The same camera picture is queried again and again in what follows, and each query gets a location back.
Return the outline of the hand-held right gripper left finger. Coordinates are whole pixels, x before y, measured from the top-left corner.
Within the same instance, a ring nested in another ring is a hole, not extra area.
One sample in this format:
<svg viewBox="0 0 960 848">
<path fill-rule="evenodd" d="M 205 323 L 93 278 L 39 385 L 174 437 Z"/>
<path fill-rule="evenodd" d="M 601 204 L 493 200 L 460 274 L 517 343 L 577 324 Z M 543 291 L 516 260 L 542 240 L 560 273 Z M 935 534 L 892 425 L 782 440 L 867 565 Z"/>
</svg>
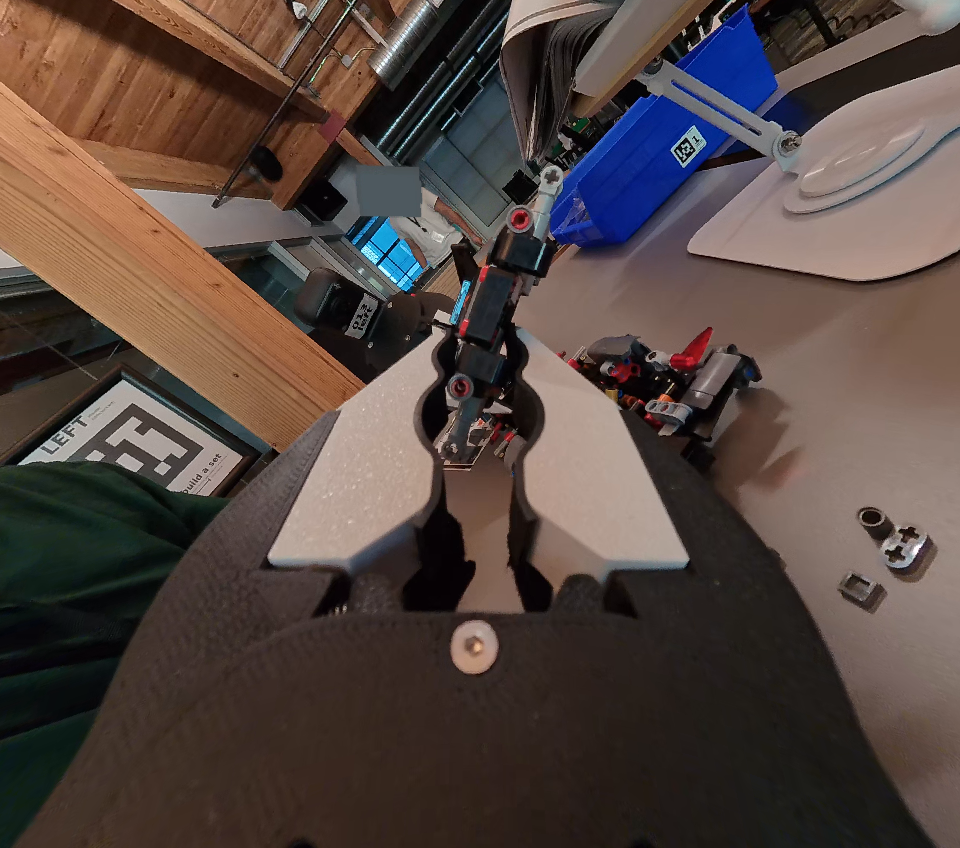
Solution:
<svg viewBox="0 0 960 848">
<path fill-rule="evenodd" d="M 344 403 L 268 554 L 275 568 L 418 571 L 417 528 L 439 496 L 422 401 L 438 384 L 433 331 Z"/>
</svg>

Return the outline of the white book stand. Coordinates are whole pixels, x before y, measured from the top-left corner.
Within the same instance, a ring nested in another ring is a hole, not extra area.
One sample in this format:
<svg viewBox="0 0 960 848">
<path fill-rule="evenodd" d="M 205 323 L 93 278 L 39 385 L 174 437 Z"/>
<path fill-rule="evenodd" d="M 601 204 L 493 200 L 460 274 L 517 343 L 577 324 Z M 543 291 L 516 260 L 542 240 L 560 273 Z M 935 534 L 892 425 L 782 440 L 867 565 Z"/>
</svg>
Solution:
<svg viewBox="0 0 960 848">
<path fill-rule="evenodd" d="M 628 76 L 771 158 L 691 239 L 692 254 L 870 282 L 958 251 L 958 66 L 857 98 L 805 134 L 762 119 L 657 58 L 708 0 L 624 0 L 580 63 L 600 101 Z M 890 0 L 926 36 L 958 27 L 958 0 Z"/>
</svg>

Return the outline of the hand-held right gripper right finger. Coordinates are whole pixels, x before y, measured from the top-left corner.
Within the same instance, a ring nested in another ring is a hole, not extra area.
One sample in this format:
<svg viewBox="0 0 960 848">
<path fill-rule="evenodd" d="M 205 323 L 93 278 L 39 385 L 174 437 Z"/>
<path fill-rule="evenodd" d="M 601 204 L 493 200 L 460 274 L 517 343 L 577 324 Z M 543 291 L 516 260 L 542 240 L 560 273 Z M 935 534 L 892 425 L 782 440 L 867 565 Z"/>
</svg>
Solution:
<svg viewBox="0 0 960 848">
<path fill-rule="evenodd" d="M 521 379 L 541 405 L 520 463 L 530 564 L 545 577 L 679 570 L 690 560 L 622 412 L 527 330 Z"/>
</svg>

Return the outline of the person's torso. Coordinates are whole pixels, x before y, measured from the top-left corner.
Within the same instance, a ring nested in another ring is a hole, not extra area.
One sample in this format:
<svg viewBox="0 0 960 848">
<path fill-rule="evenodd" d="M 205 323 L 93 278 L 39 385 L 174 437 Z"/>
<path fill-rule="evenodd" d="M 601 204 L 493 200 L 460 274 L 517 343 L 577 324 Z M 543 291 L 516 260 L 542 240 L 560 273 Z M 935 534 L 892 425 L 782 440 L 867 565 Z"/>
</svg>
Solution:
<svg viewBox="0 0 960 848">
<path fill-rule="evenodd" d="M 228 503 L 102 462 L 2 467 L 2 846 L 63 779 L 147 609 Z"/>
</svg>

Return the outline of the grey orange lego car model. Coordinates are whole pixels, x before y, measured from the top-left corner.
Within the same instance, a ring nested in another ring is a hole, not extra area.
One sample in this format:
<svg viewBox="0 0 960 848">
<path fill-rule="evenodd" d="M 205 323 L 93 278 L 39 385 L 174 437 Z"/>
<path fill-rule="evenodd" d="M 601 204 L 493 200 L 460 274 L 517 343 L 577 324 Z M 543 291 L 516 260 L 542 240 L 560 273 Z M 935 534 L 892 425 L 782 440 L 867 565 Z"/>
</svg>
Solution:
<svg viewBox="0 0 960 848">
<path fill-rule="evenodd" d="M 705 474 L 714 466 L 714 430 L 728 402 L 763 378 L 753 357 L 733 343 L 713 344 L 713 336 L 707 327 L 677 352 L 633 335 L 606 337 L 559 356 L 658 436 L 684 440 L 681 457 Z"/>
</svg>

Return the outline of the black lego subassembly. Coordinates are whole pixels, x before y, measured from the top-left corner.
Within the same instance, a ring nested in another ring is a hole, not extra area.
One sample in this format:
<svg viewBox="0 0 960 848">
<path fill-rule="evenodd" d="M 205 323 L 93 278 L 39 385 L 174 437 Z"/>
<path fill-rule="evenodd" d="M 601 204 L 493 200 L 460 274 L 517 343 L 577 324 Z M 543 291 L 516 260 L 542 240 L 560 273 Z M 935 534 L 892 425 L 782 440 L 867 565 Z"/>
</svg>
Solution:
<svg viewBox="0 0 960 848">
<path fill-rule="evenodd" d="M 438 455 L 445 442 L 471 441 L 472 434 L 492 434 L 497 426 L 493 407 L 511 395 L 520 370 L 515 314 L 556 255 L 550 218 L 564 182 L 559 166 L 543 168 L 533 199 L 510 211 L 486 264 L 467 275 L 471 291 L 459 323 L 442 327 L 434 357 L 442 389 L 438 405 L 452 410 L 435 439 Z"/>
</svg>

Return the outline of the wooden panel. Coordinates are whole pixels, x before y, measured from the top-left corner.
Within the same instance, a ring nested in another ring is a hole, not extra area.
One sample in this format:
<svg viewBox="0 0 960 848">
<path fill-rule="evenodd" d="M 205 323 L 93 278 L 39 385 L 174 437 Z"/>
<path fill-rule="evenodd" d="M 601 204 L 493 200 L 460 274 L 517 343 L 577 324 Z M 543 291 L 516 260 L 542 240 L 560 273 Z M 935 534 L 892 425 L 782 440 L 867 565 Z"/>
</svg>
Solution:
<svg viewBox="0 0 960 848">
<path fill-rule="evenodd" d="M 1 244 L 270 446 L 363 384 L 6 85 Z"/>
</svg>

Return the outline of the blue bin with tag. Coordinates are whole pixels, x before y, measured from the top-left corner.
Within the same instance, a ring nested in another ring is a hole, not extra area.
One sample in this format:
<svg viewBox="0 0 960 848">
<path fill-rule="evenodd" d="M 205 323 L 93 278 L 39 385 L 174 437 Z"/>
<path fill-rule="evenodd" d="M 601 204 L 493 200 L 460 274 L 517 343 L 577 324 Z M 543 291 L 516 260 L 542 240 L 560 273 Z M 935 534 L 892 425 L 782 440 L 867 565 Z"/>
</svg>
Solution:
<svg viewBox="0 0 960 848">
<path fill-rule="evenodd" d="M 678 68 L 750 110 L 778 86 L 746 6 Z M 626 242 L 727 139 L 669 98 L 640 98 L 564 180 L 551 213 L 554 239 Z"/>
</svg>

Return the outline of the small dark lego connector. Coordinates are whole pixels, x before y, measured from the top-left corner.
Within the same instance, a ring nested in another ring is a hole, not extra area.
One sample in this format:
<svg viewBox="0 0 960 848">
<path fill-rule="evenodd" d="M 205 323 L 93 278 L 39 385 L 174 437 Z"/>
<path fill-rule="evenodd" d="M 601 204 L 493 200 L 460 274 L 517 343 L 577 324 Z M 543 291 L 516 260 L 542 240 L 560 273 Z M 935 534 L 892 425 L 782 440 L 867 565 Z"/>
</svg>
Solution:
<svg viewBox="0 0 960 848">
<path fill-rule="evenodd" d="M 877 612 L 888 594 L 882 583 L 857 571 L 847 572 L 841 578 L 837 590 L 844 600 L 869 614 Z"/>
<path fill-rule="evenodd" d="M 890 571 L 910 575 L 924 565 L 932 544 L 928 532 L 897 523 L 875 506 L 861 507 L 856 517 L 860 527 L 877 543 L 881 561 Z"/>
</svg>

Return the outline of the black wall speaker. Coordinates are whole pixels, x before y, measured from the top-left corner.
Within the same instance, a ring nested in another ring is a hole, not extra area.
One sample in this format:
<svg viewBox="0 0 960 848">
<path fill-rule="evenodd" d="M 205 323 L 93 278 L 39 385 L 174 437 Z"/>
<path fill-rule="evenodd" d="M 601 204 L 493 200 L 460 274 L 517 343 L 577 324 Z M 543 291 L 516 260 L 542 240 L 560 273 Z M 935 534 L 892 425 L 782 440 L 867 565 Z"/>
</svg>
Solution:
<svg viewBox="0 0 960 848">
<path fill-rule="evenodd" d="M 295 203 L 295 209 L 311 225 L 330 223 L 349 203 L 331 182 L 322 177 L 314 178 L 303 189 Z"/>
</svg>

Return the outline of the framed marker poster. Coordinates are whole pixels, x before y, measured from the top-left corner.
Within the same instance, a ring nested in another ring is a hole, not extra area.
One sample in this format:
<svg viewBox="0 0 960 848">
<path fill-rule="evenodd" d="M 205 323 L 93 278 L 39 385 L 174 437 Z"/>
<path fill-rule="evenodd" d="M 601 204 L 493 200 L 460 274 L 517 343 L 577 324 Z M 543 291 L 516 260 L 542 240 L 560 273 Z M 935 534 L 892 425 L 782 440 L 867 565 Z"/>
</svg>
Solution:
<svg viewBox="0 0 960 848">
<path fill-rule="evenodd" d="M 175 492 L 224 497 L 262 453 L 121 364 L 20 439 L 3 466 L 102 462 Z"/>
</svg>

